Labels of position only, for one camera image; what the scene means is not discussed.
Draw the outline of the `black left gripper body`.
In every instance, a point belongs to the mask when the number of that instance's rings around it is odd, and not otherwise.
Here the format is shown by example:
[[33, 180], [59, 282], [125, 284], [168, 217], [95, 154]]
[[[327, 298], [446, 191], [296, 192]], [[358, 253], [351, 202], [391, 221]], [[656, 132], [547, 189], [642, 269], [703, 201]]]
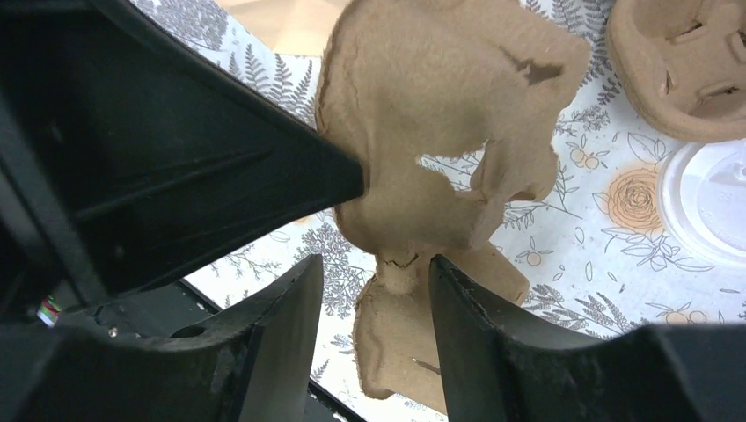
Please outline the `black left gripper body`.
[[1, 320], [16, 323], [35, 314], [52, 295], [65, 310], [108, 302], [72, 207], [84, 173], [49, 149], [54, 120], [25, 127], [12, 105], [1, 107], [1, 226], [18, 253], [1, 281]]

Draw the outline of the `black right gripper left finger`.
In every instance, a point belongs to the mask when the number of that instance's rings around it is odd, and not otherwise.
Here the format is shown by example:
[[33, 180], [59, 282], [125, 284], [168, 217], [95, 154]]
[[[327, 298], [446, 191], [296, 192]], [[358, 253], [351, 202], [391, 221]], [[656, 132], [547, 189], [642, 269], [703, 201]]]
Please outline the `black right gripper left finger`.
[[4, 421], [299, 421], [323, 260], [310, 255], [169, 338], [79, 326], [1, 329]]

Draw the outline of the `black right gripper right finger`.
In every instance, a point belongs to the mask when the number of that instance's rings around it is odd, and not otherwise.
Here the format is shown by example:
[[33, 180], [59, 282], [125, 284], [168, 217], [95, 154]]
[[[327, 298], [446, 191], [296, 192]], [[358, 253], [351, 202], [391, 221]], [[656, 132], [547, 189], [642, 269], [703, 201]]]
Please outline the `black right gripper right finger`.
[[601, 340], [552, 324], [432, 259], [452, 421], [742, 421], [741, 324], [642, 326]]

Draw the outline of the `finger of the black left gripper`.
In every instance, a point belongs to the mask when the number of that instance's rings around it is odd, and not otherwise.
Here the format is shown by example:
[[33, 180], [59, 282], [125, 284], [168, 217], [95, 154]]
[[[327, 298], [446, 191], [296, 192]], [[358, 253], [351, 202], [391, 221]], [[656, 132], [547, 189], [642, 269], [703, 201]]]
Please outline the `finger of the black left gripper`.
[[362, 193], [361, 166], [127, 1], [4, 1], [1, 107], [84, 173], [110, 295], [177, 279]]

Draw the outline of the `brown pulp cup carrier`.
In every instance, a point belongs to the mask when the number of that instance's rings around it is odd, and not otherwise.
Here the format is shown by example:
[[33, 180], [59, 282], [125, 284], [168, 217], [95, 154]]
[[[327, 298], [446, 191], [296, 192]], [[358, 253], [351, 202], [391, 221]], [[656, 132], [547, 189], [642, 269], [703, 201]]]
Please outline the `brown pulp cup carrier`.
[[552, 136], [589, 65], [586, 40], [517, 1], [353, 1], [318, 82], [319, 133], [362, 165], [340, 233], [377, 267], [355, 304], [363, 393], [445, 411], [428, 292], [443, 255], [521, 304], [529, 282], [491, 244], [513, 200], [543, 200]]

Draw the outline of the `blue checkered paper bag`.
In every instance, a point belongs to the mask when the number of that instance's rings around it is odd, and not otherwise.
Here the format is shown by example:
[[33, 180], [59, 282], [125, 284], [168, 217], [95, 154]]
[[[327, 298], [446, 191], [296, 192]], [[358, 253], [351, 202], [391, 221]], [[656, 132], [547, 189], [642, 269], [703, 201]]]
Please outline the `blue checkered paper bag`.
[[251, 35], [281, 55], [321, 56], [348, 0], [216, 0]]

